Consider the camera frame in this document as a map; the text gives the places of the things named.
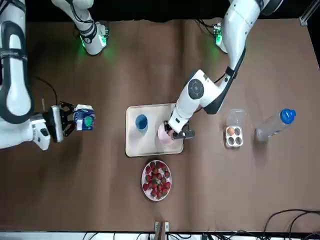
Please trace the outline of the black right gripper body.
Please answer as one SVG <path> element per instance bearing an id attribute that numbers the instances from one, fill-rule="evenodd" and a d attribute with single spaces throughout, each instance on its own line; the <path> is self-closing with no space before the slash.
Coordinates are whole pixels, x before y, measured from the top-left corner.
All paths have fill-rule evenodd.
<path id="1" fill-rule="evenodd" d="M 64 139 L 64 133 L 62 128 L 60 108 L 57 105 L 52 105 L 48 111 L 42 113 L 42 116 L 53 141 L 55 143 L 62 142 Z"/>

